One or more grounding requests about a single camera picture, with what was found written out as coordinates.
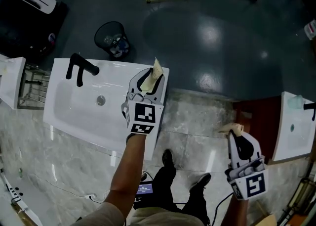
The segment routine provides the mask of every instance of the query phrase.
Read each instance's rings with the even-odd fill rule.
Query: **small display screen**
[[[153,193],[152,184],[140,184],[138,187],[137,194],[147,194],[147,193]]]

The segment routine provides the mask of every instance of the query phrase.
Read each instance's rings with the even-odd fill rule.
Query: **forearm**
[[[145,139],[144,135],[134,135],[128,140],[112,179],[111,190],[136,194],[142,175]]]
[[[248,200],[239,201],[233,194],[222,226],[246,226],[247,225]]]
[[[115,205],[126,218],[131,210],[141,180],[144,152],[144,135],[132,136],[111,182],[110,193],[104,202]]]

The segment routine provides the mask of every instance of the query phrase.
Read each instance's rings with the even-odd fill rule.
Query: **reflective floor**
[[[108,60],[94,43],[97,29],[121,22],[132,44],[128,62],[170,68],[169,85],[234,99],[280,95],[316,100],[316,62],[303,27],[301,0],[62,0],[70,8],[54,52]]]
[[[60,225],[68,226],[79,217],[94,211],[99,204],[84,198],[95,193],[103,201],[121,159],[113,153],[77,139],[42,122],[42,111],[11,110],[0,104],[0,146],[4,171],[31,182],[54,203]],[[171,186],[174,202],[187,202],[191,185],[205,172],[212,179],[204,190],[208,216],[213,221],[217,204],[232,192],[224,171],[228,167],[228,144],[225,135],[215,132],[231,122],[232,104],[210,97],[172,91],[166,103],[161,132],[152,161],[143,170],[152,177],[162,166],[167,148],[174,155],[176,177]],[[297,188],[307,167],[305,158],[269,166],[269,191],[258,199],[277,219]],[[262,217],[251,200],[249,225]],[[219,226],[229,199],[218,210]]]

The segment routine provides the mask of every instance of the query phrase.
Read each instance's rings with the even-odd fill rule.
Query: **black trash can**
[[[95,44],[106,51],[112,59],[120,60],[130,51],[130,44],[124,27],[117,21],[102,25],[94,36]]]

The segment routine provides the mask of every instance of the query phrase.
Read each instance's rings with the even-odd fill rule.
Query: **paper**
[[[238,123],[228,123],[219,128],[217,132],[228,134],[230,130],[233,130],[236,136],[241,136],[241,132],[243,132],[243,125]]]
[[[144,80],[140,89],[142,90],[142,96],[146,93],[151,93],[155,87],[157,79],[163,74],[162,67],[159,64],[159,61],[155,59],[155,63],[153,66],[153,71],[149,76]]]

